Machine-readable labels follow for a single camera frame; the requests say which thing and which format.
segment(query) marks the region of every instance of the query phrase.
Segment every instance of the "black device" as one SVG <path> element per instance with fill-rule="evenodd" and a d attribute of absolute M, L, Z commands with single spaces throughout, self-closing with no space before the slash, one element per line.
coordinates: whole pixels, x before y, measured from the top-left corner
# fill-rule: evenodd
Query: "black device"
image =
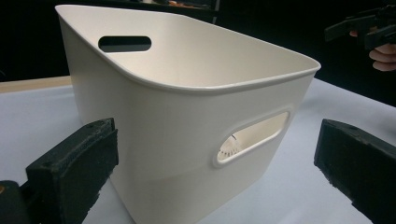
<path fill-rule="evenodd" d="M 324 31 L 325 40 L 331 41 L 348 34 L 358 32 L 358 44 L 366 49 L 374 49 L 384 44 L 396 44 L 396 0 L 384 0 L 385 6 L 366 10 L 347 17 Z"/>

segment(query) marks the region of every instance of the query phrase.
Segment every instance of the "handle cutout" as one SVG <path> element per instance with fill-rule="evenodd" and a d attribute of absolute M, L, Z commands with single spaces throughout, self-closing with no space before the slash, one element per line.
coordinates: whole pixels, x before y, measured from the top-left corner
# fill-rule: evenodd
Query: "handle cutout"
<path fill-rule="evenodd" d="M 103 36 L 99 39 L 99 49 L 106 53 L 146 51 L 151 48 L 151 39 L 147 36 Z"/>
<path fill-rule="evenodd" d="M 288 118 L 289 112 L 284 112 L 233 133 L 220 147 L 218 163 L 232 161 L 274 139 L 283 130 Z"/>

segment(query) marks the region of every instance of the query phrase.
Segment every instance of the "plastic storage bin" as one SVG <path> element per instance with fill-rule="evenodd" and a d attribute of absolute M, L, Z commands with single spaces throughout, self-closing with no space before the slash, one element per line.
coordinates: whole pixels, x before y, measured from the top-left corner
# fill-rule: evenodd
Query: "plastic storage bin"
<path fill-rule="evenodd" d="M 111 181 L 138 224 L 195 223 L 259 179 L 320 68 L 184 16 L 56 10 L 81 119 L 119 129 Z"/>

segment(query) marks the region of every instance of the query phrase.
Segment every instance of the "finger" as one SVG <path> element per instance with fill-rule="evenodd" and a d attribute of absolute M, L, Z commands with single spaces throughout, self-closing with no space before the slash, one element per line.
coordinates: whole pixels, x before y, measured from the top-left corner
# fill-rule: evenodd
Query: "finger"
<path fill-rule="evenodd" d="M 386 44 L 375 49 L 384 54 L 396 54 L 396 45 L 393 44 Z"/>
<path fill-rule="evenodd" d="M 389 72 L 396 70 L 396 63 L 381 63 L 381 62 L 374 62 L 373 68 L 379 70 L 381 72 Z"/>
<path fill-rule="evenodd" d="M 357 37 L 358 36 L 358 31 L 351 31 L 351 32 L 349 32 L 349 35 L 351 35 L 353 37 Z"/>
<path fill-rule="evenodd" d="M 370 51 L 369 57 L 381 63 L 396 63 L 396 54 L 386 54 L 377 49 Z"/>

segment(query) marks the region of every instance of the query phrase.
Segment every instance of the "table surface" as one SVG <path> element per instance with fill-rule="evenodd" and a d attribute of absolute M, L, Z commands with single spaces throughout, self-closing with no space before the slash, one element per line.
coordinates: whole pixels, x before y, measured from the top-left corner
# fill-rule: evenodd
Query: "table surface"
<path fill-rule="evenodd" d="M 82 126 L 67 79 L 0 85 L 0 180 L 23 184 L 27 165 Z M 314 79 L 266 173 L 199 224 L 372 223 L 314 165 L 318 133 L 323 119 L 334 119 L 396 146 L 395 115 L 395 107 Z M 134 223 L 110 181 L 89 223 Z"/>

